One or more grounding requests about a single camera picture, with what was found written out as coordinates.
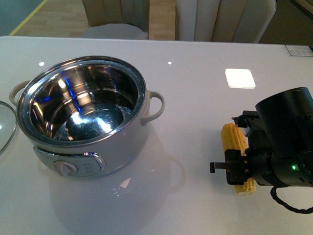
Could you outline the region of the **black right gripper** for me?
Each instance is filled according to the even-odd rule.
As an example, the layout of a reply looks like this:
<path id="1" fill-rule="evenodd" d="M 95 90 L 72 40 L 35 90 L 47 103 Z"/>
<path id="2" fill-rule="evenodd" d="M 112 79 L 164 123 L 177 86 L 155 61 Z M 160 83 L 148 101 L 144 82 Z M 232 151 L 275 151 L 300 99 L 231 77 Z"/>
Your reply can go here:
<path id="1" fill-rule="evenodd" d="M 209 163 L 210 173 L 226 169 L 226 181 L 230 185 L 243 185 L 248 178 L 253 178 L 261 186 L 270 186 L 271 147 L 259 115 L 256 111 L 243 111 L 242 115 L 231 119 L 246 138 L 246 155 L 241 155 L 240 150 L 228 149 L 224 152 L 225 163 Z"/>

